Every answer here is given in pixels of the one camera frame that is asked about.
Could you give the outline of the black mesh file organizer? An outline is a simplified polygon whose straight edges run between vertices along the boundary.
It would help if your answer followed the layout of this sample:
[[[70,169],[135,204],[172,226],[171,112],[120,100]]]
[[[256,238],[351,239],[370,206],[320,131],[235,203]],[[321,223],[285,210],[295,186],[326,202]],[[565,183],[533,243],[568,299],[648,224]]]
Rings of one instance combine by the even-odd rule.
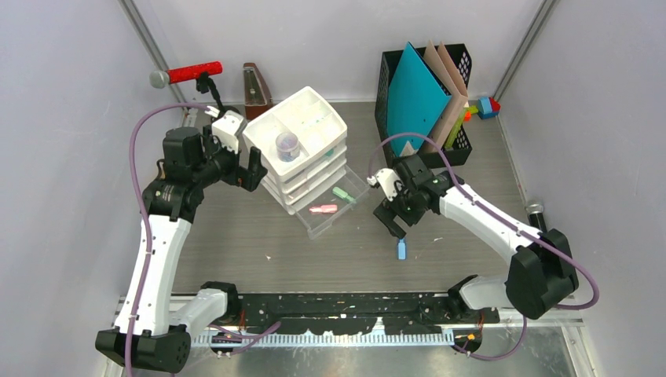
[[[380,141],[400,133],[417,133],[428,136],[440,148],[452,166],[466,163],[473,148],[462,127],[456,129],[458,112],[454,111],[453,124],[445,120],[446,111],[454,98],[449,89],[455,85],[443,83],[426,63],[426,47],[405,46],[404,50],[384,51],[381,55],[379,82],[375,101],[375,122]],[[435,57],[442,55],[444,47],[450,60],[461,74],[463,88],[467,89],[472,68],[471,55],[464,43],[433,47]],[[393,85],[397,72],[397,84]],[[438,152],[429,143],[416,137],[399,137],[383,145],[383,153],[389,167],[400,160],[417,154],[431,168],[445,167]]]

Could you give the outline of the clear jar of pins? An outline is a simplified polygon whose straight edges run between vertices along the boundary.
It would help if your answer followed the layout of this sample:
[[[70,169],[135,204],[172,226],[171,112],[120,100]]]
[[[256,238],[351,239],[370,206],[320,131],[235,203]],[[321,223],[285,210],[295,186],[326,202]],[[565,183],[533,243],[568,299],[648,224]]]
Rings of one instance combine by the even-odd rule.
[[[296,134],[283,132],[276,137],[276,151],[279,159],[283,162],[292,162],[300,155],[300,143]]]

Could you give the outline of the green illustrated book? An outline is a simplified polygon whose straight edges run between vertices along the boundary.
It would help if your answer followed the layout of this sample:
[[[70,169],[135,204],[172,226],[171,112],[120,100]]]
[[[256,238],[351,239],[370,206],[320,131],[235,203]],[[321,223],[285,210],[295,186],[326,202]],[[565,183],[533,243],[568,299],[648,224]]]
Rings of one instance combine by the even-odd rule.
[[[455,143],[457,135],[458,135],[458,133],[459,133],[459,131],[460,131],[462,125],[463,125],[464,119],[466,117],[467,109],[468,109],[468,107],[463,108],[463,110],[459,114],[458,119],[454,123],[453,128],[451,129],[451,132],[449,133],[449,135],[448,135],[448,137],[447,137],[447,139],[444,143],[444,148],[445,149],[453,148],[453,145]]]

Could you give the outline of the white plastic drawer unit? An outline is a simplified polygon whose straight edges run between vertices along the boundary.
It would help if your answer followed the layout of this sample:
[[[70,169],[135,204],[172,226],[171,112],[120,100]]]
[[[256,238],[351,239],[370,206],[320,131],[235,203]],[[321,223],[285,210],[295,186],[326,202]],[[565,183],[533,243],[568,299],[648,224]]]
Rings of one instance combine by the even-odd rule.
[[[276,137],[283,132],[297,135],[300,155],[283,162],[276,151]],[[349,167],[348,127],[342,117],[315,89],[305,86],[258,118],[243,131],[247,147],[262,151],[268,173],[262,186],[306,228],[311,240],[332,227],[334,221],[353,209],[368,194],[368,185]],[[334,154],[327,157],[327,151]],[[356,198],[346,203],[332,194],[334,187]],[[335,214],[311,214],[309,208],[337,204]]]

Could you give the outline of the pink cardboard folder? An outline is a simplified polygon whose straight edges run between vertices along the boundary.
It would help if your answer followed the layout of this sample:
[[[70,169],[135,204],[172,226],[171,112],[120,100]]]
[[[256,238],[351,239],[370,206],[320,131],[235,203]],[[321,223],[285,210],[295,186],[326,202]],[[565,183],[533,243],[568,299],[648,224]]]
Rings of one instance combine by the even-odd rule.
[[[439,101],[440,110],[429,132],[429,138],[435,143],[435,146],[424,141],[419,149],[419,154],[436,152],[444,147],[454,123],[468,101],[466,84],[443,42],[435,46],[430,40],[426,45],[423,58],[434,76],[448,91],[448,95],[445,95],[444,100]]]

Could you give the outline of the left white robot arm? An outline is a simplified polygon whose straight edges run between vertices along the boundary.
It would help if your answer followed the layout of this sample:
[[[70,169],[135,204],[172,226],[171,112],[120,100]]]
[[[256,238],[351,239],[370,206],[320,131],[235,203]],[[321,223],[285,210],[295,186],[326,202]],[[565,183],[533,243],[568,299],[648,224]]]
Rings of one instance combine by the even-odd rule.
[[[95,347],[127,373],[138,369],[177,374],[191,342],[216,320],[234,324],[241,313],[235,284],[204,283],[175,314],[169,311],[177,263],[204,190],[218,182],[253,192],[267,174],[262,151],[252,147],[247,167],[240,152],[210,127],[166,132],[160,175],[139,193],[141,238],[137,263],[121,313]]]

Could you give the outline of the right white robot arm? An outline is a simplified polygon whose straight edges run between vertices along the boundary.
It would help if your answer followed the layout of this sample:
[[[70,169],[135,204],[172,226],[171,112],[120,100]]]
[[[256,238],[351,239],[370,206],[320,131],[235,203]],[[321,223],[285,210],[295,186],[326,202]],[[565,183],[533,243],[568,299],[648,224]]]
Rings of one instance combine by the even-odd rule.
[[[432,212],[470,231],[507,264],[503,275],[471,275],[448,289],[448,311],[459,322],[492,307],[513,308],[537,320],[580,286],[562,232],[544,232],[512,218],[449,170],[436,174],[419,156],[410,156],[392,168],[377,170],[367,182],[384,194],[373,214],[391,236],[406,236],[397,219],[413,226]]]

